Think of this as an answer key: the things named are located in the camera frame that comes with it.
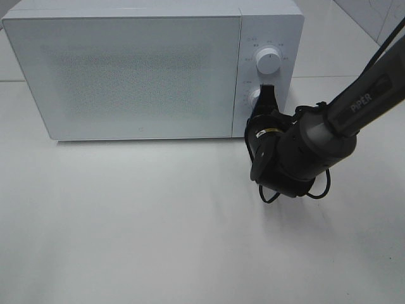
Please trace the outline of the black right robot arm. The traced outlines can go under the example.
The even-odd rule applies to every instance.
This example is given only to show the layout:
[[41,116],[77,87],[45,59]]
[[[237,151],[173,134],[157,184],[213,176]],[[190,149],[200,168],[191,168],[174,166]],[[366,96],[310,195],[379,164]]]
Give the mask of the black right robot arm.
[[358,132],[404,100],[404,23],[386,38],[359,77],[331,102],[278,109],[275,88],[262,85],[247,120],[250,178],[274,197],[311,196],[320,174],[352,154]]

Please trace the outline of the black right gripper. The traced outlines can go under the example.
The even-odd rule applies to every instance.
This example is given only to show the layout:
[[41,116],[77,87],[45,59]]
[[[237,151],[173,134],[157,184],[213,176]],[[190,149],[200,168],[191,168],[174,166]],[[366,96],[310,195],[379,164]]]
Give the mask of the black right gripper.
[[252,110],[251,116],[247,119],[244,141],[251,161],[261,145],[261,135],[265,129],[276,129],[276,132],[285,132],[290,126],[290,117],[281,114],[278,109],[275,97],[274,85],[260,85],[259,96]]

